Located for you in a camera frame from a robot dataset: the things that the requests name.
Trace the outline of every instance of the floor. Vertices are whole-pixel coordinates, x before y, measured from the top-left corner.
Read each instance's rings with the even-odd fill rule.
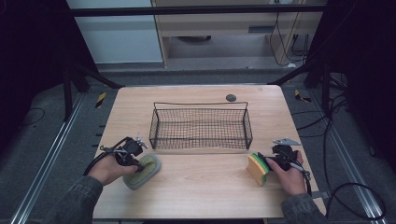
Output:
[[[302,49],[302,39],[297,39],[294,51],[289,56],[301,60],[299,49]],[[173,38],[170,50],[169,64],[163,67],[145,67],[141,64],[132,71],[104,70],[103,76],[127,86],[138,85],[210,85],[228,83],[265,84],[286,75],[299,62],[283,62],[279,65],[274,57],[264,35],[249,36],[212,36],[210,40],[202,38]],[[333,74],[343,79],[340,74]],[[303,127],[321,117],[319,104],[320,87],[306,90],[302,84],[304,75],[298,76],[282,86],[290,113],[296,127]],[[76,121],[67,131],[67,138],[60,144],[61,150],[54,154],[55,161],[49,167],[47,181],[42,183],[41,190],[35,196],[33,207],[27,208],[28,219],[39,220],[50,209],[53,202],[59,199],[63,192],[73,184],[85,169],[103,132],[103,125],[111,110],[117,94],[116,90],[107,88],[102,83],[89,79],[92,87],[89,93],[80,94],[74,91],[73,99],[83,102]],[[312,103],[296,100],[294,91],[298,89],[312,99]],[[0,223],[8,223],[15,214],[22,200],[27,195],[30,186],[35,182],[36,174],[40,172],[43,161],[49,155],[52,143],[57,133],[62,129],[64,107],[62,86],[56,86],[43,91],[34,99],[32,109],[16,135],[12,154],[8,160],[2,160],[0,170]],[[106,91],[106,99],[100,109],[94,108],[98,95]],[[341,92],[332,90],[335,97]],[[321,137],[313,137],[323,133],[326,121],[301,129],[304,149],[310,160],[319,189],[328,191],[324,178],[323,145]],[[360,180],[368,183],[386,201],[389,210],[387,219],[371,222],[356,218],[346,209],[333,203],[330,212],[331,223],[396,223],[396,198],[393,189],[396,188],[395,174],[381,158],[370,156],[368,146],[362,138],[361,131],[348,113],[347,105],[334,113],[333,127],[329,132],[327,142],[328,174],[332,186]],[[341,198],[347,199],[347,204],[360,209],[364,214],[362,204],[367,200],[367,192],[350,188],[341,193]],[[270,220],[270,223],[282,223],[282,219]],[[119,223],[95,221],[95,223]],[[141,223],[122,221],[122,223]]]

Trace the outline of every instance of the yellow object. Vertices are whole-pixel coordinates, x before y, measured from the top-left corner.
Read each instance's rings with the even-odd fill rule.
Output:
[[[268,167],[255,154],[247,157],[248,166],[247,171],[251,174],[254,180],[262,186],[266,182],[266,174],[268,174]]]

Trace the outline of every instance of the person's hand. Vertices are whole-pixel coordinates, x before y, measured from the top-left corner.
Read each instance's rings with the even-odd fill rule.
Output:
[[[137,170],[137,166],[121,166],[117,163],[114,154],[109,154],[99,160],[88,176],[99,180],[103,186],[110,184],[122,175],[131,175]]]
[[[306,193],[304,178],[300,171],[293,167],[288,171],[284,171],[275,161],[269,158],[266,158],[266,160],[279,178],[279,182],[283,190],[285,190],[289,196]],[[297,153],[297,161],[300,164],[303,164],[303,158],[300,151]]]

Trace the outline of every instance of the wire basket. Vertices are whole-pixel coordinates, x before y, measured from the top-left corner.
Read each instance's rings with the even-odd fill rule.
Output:
[[[154,103],[152,148],[230,147],[249,149],[253,140],[248,103]]]

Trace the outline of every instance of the gray sleeve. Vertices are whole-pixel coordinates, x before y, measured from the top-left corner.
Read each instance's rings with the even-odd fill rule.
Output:
[[[308,194],[288,198],[282,203],[286,223],[328,223],[325,216]]]
[[[90,176],[80,178],[57,202],[41,223],[92,223],[93,209],[103,185]]]

